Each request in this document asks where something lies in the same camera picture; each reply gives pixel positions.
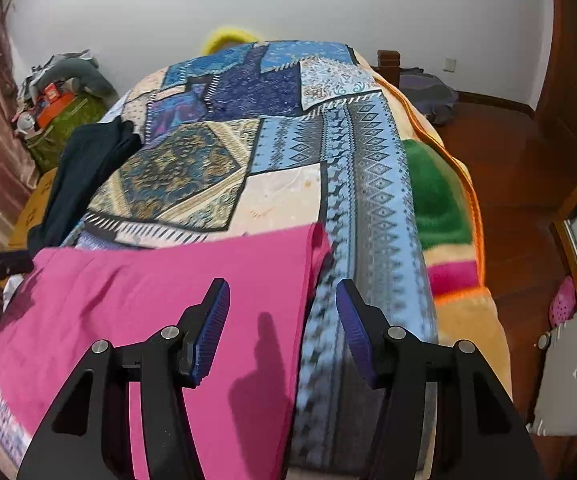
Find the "patchwork quilt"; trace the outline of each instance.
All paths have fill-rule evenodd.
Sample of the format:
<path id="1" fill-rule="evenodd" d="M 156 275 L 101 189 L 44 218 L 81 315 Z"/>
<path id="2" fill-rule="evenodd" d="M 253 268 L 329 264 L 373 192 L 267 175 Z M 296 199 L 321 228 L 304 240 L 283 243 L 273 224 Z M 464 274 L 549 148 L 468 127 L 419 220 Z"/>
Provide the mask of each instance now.
<path id="1" fill-rule="evenodd" d="M 405 146 L 374 75 L 343 44 L 246 44 L 147 76 L 104 120 L 118 114 L 144 145 L 67 242 L 137 250 L 322 222 L 333 258 L 304 329 L 288 461 L 359 472 L 382 392 L 364 384 L 345 345 L 337 282 L 353 278 L 392 324 L 438 340 Z M 452 222 L 451 239 L 466 242 Z M 431 388 L 428 400 L 432 422 Z M 3 448 L 18 466 L 30 437 L 0 396 L 2 436 L 14 439 Z"/>

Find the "blue fabric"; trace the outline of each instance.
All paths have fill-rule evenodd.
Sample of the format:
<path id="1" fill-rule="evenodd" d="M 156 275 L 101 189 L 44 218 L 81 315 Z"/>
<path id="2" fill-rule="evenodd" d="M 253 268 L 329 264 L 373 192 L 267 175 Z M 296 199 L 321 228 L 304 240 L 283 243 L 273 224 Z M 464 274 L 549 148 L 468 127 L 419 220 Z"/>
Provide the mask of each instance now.
<path id="1" fill-rule="evenodd" d="M 241 65 L 215 76 L 218 83 L 210 96 L 211 121 L 231 121 L 265 115 L 302 114 L 299 66 L 279 72 L 260 73 L 266 46 L 253 48 Z"/>
<path id="2" fill-rule="evenodd" d="M 95 235 L 92 235 L 86 231 L 82 232 L 80 237 L 77 239 L 75 247 L 78 249 L 88 250 L 88 251 L 135 251 L 136 247 L 130 247 L 122 244 L 116 244 L 109 242 L 107 240 L 102 240 Z"/>
<path id="3" fill-rule="evenodd" d="M 319 162 L 322 129 L 321 115 L 266 118 L 257 140 L 251 173 L 287 170 Z"/>
<path id="4" fill-rule="evenodd" d="M 229 68 L 241 64 L 251 48 L 252 43 L 238 45 L 220 50 L 210 56 L 196 57 L 171 65 L 164 76 L 162 88 L 184 85 L 189 77 L 225 72 Z"/>
<path id="5" fill-rule="evenodd" d="M 201 100 L 205 84 L 192 85 L 190 90 L 153 102 L 148 108 L 149 128 L 146 142 L 170 132 L 180 124 L 194 123 L 206 114 Z"/>
<path id="6" fill-rule="evenodd" d="M 273 41 L 260 64 L 261 72 L 280 70 L 292 66 L 300 59 L 322 57 L 342 63 L 353 64 L 349 48 L 342 43 L 326 41 Z"/>

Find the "paisley pattern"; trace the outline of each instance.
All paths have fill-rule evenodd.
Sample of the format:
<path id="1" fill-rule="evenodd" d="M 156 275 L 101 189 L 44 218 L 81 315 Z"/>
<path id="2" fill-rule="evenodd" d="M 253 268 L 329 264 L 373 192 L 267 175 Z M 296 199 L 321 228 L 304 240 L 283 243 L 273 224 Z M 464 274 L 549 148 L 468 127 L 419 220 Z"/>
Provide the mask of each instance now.
<path id="1" fill-rule="evenodd" d="M 271 41 L 260 63 L 260 72 L 284 70 L 302 59 L 316 57 L 355 64 L 351 50 L 342 43 L 328 41 Z"/>
<path id="2" fill-rule="evenodd" d="M 315 57 L 299 62 L 302 79 L 302 108 L 350 94 L 379 90 L 364 69 L 334 59 Z"/>
<path id="3" fill-rule="evenodd" d="M 89 208 L 137 220 L 224 228 L 244 183 L 259 124 L 178 126 L 127 160 Z"/>

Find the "bed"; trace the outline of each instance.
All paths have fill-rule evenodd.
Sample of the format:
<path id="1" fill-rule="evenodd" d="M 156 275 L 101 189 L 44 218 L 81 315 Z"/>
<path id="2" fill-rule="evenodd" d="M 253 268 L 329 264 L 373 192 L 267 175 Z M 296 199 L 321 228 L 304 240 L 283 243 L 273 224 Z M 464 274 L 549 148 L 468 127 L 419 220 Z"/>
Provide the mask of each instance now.
<path id="1" fill-rule="evenodd" d="M 325 225 L 333 258 L 304 327 L 289 478 L 307 470 L 357 476 L 377 420 L 382 392 L 359 377 L 335 310 L 331 291 L 342 278 L 353 277 L 367 303 L 422 340 L 475 342 L 511 394 L 469 173 L 389 82 L 397 82 L 399 54 L 379 59 L 376 71 L 341 44 L 260 42 L 147 76 L 102 120 L 131 120 L 144 147 L 98 190 L 65 241 L 82 250 L 156 249 Z M 230 169 L 222 165 L 188 197 L 156 193 L 169 166 L 154 170 L 153 157 L 168 153 L 171 164 L 192 168 L 176 144 L 190 136 L 218 143 Z M 426 400 L 422 478 L 433 456 L 432 384 Z M 0 469 L 9 478 L 30 440 L 0 391 Z"/>

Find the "magenta towel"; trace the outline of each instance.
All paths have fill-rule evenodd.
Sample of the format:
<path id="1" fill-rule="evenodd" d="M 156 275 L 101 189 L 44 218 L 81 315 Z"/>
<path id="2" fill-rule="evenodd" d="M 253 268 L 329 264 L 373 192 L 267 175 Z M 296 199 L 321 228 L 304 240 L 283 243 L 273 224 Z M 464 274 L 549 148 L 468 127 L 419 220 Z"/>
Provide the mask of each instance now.
<path id="1" fill-rule="evenodd" d="M 479 284 L 475 260 L 435 265 L 429 267 L 427 273 L 434 298 Z"/>
<path id="2" fill-rule="evenodd" d="M 153 251 L 44 249 L 0 323 L 3 398 L 34 433 L 94 341 L 143 341 L 225 278 L 230 311 L 210 374 L 184 390 L 188 420 L 207 480 L 276 479 L 305 304 L 328 251 L 319 224 Z M 144 480 L 139 384 L 129 397 L 134 470 Z"/>

